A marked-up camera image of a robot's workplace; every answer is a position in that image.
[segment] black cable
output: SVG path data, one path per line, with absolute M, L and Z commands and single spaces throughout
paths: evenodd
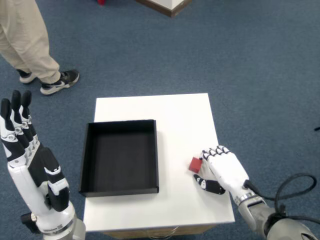
M 301 177 L 309 177 L 313 180 L 313 183 L 310 187 L 306 188 L 305 190 L 302 191 L 297 191 L 291 194 L 287 194 L 287 195 L 283 195 L 281 196 L 281 192 L 285 189 L 285 187 L 293 180 L 297 179 L 297 178 L 301 178 Z M 301 196 L 304 195 L 308 192 L 310 192 L 312 189 L 315 188 L 315 186 L 317 185 L 317 179 L 315 176 L 309 174 L 309 173 L 297 173 L 294 174 L 290 177 L 288 177 L 278 188 L 278 190 L 276 191 L 275 197 L 269 197 L 269 196 L 265 196 L 263 194 L 260 193 L 260 191 L 258 190 L 258 188 L 256 186 L 254 186 L 254 184 L 250 181 L 250 180 L 246 180 L 243 184 L 243 186 L 245 188 L 251 189 L 255 194 L 267 199 L 267 200 L 271 200 L 274 201 L 274 209 L 275 209 L 275 213 L 280 216 L 281 218 L 289 218 L 289 219 L 294 219 L 294 220 L 305 220 L 305 221 L 309 221 L 309 222 L 313 222 L 313 223 L 317 223 L 320 224 L 320 220 L 312 218 L 312 217 L 308 217 L 308 216 L 288 216 L 285 213 L 285 209 L 286 206 L 284 204 L 281 204 L 280 206 L 278 205 L 279 200 L 284 200 L 284 199 L 290 199 L 293 197 L 297 197 L 297 196 Z

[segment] red object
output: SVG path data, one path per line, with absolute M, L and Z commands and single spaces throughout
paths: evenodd
M 192 171 L 192 172 L 195 172 L 197 174 L 200 171 L 201 164 L 202 164 L 202 160 L 201 159 L 193 157 L 192 161 L 190 163 L 190 166 L 189 166 L 189 170 Z
M 98 4 L 100 5 L 105 5 L 105 3 L 106 3 L 106 0 L 98 0 Z

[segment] shoe sole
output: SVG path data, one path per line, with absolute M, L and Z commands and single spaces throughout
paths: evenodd
M 20 77 L 19 81 L 23 84 L 30 84 L 32 83 L 37 77 L 35 75 L 31 75 L 31 77 L 23 78 Z
M 73 82 L 70 82 L 64 86 L 60 86 L 60 87 L 52 87 L 50 88 L 49 90 L 44 90 L 42 87 L 40 88 L 40 92 L 43 94 L 43 95 L 52 95 L 56 92 L 59 92 L 60 90 L 62 89 L 68 89 L 70 87 L 72 87 L 73 85 L 76 84 L 76 82 L 78 82 L 79 80 L 79 77 L 80 77 L 80 74 L 78 74 L 78 76 L 76 77 L 76 79 L 73 81 Z

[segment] wooden base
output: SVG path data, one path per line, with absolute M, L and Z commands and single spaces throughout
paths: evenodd
M 167 15 L 168 17 L 171 17 L 171 18 L 178 15 L 178 13 L 180 13 L 182 11 L 182 9 L 184 9 L 185 6 L 187 6 L 189 3 L 192 2 L 192 0 L 184 0 L 178 6 L 176 6 L 174 9 L 169 9 L 169 8 L 161 6 L 151 0 L 135 0 L 135 1 L 151 8 L 151 9 L 154 9 L 164 15 Z
M 103 233 L 116 239 L 159 238 L 174 235 L 202 234 L 215 226 L 216 225 L 179 226 L 128 231 L 107 231 Z

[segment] white table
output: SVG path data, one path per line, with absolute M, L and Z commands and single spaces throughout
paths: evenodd
M 228 193 L 203 191 L 188 170 L 192 157 L 218 145 L 207 93 L 97 98 L 95 122 L 156 120 L 159 193 L 87 197 L 88 232 L 234 222 Z

